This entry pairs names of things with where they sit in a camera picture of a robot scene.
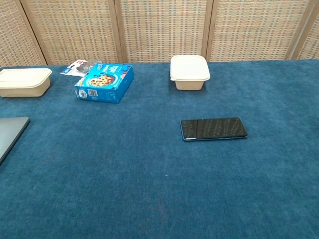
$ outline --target laptop lid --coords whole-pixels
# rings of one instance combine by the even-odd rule
[[[28,117],[0,118],[0,164],[29,124]]]

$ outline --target phone screen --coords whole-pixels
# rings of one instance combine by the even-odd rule
[[[248,133],[239,118],[188,119],[180,122],[184,140],[245,138]]]

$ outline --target lid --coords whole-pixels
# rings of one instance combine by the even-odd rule
[[[51,73],[48,68],[4,69],[0,71],[0,89],[33,88],[42,84]]]
[[[177,55],[170,60],[172,81],[206,81],[210,78],[207,62],[199,55]]]

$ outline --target cardboard box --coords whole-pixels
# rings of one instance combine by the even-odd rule
[[[130,64],[98,63],[75,84],[80,100],[119,103],[133,80]]]

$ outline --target food container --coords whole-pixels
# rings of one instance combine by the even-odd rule
[[[170,79],[179,90],[198,91],[210,79],[207,62],[198,55],[177,55],[170,60]]]
[[[48,68],[4,69],[0,71],[1,97],[38,97],[50,86]]]

